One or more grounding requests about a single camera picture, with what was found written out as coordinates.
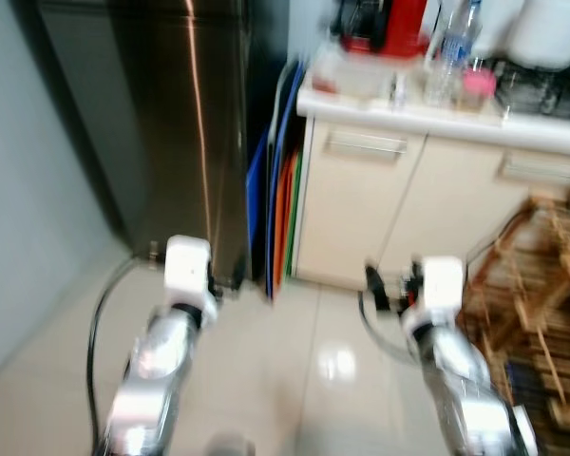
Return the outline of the clear plastic food container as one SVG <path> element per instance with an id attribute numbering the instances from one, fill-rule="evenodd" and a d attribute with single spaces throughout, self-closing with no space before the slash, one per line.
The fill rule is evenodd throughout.
<path id="1" fill-rule="evenodd" d="M 310 69 L 311 88 L 319 94 L 370 103 L 381 97 L 389 74 L 383 66 L 315 64 Z"/>

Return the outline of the orange plastic board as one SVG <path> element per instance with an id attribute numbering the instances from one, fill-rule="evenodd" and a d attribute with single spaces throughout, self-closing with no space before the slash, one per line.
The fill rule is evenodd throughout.
<path id="1" fill-rule="evenodd" d="M 269 273 L 269 291 L 276 295 L 282 269 L 282 256 L 284 256 L 285 231 L 288 230 L 290 181 L 293 178 L 293 168 L 296 158 L 290 155 L 282 161 L 277 182 L 277 192 L 274 205 L 274 231 L 273 231 L 273 259 L 272 269 Z"/>

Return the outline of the cream kitchen cabinet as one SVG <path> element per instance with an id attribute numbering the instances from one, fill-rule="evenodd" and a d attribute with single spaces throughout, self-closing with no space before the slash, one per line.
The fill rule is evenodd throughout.
<path id="1" fill-rule="evenodd" d="M 510 151 L 570 156 L 570 122 L 429 108 L 409 87 L 403 109 L 319 94 L 310 72 L 298 92 L 304 117 L 294 277 L 359 290 L 364 266 L 399 274 L 416 256 L 481 255 L 525 199 L 570 185 L 502 177 Z M 333 153 L 334 131 L 409 141 L 398 160 Z"/>

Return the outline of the green plastic board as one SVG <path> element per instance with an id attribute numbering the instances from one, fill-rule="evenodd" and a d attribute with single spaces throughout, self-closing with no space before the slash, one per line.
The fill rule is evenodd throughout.
<path id="1" fill-rule="evenodd" d="M 294 256 L 294 240 L 296 236 L 296 217 L 297 217 L 297 202 L 299 192 L 299 180 L 301 180 L 301 168 L 304 164 L 303 153 L 297 152 L 293 156 L 293 174 L 290 179 L 290 198 L 289 198 L 289 214 L 288 221 L 286 221 L 286 238 L 285 238 L 285 256 L 282 262 L 282 277 L 288 277 L 293 269 L 293 256 Z"/>

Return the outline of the wooden wine rack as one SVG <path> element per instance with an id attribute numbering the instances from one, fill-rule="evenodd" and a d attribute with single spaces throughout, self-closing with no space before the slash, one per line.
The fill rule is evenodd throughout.
<path id="1" fill-rule="evenodd" d="M 570 214 L 528 197 L 471 268 L 458 318 L 542 456 L 570 456 Z"/>

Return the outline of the white squeeze tube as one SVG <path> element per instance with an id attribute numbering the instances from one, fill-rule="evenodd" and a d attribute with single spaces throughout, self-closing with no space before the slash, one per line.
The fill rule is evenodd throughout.
<path id="1" fill-rule="evenodd" d="M 409 97 L 409 75 L 398 72 L 390 80 L 389 103 L 392 109 L 403 109 L 406 107 Z"/>

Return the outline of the small container pink lid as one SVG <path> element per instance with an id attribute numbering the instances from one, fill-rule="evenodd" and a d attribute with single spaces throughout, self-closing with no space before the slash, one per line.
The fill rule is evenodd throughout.
<path id="1" fill-rule="evenodd" d="M 462 91 L 456 99 L 456 107 L 467 112 L 480 112 L 492 103 L 495 96 L 497 77 L 486 68 L 467 69 L 463 73 Z"/>

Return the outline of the clear water bottle blue label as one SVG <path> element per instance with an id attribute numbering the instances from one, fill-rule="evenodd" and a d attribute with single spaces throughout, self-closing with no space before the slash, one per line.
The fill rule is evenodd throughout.
<path id="1" fill-rule="evenodd" d="M 443 0 L 442 16 L 432 44 L 424 92 L 426 105 L 446 107 L 471 60 L 473 44 L 481 31 L 484 0 Z"/>

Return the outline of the red coffee machine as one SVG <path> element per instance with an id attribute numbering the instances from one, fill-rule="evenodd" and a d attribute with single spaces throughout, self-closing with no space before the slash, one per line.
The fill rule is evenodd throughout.
<path id="1" fill-rule="evenodd" d="M 330 31 L 346 51 L 410 60 L 424 51 L 428 0 L 336 0 Z"/>

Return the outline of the white cooking pot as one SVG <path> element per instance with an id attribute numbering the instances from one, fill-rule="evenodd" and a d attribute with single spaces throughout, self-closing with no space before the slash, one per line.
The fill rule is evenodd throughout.
<path id="1" fill-rule="evenodd" d="M 570 67 L 570 0 L 523 0 L 506 56 L 529 68 L 558 72 Z"/>

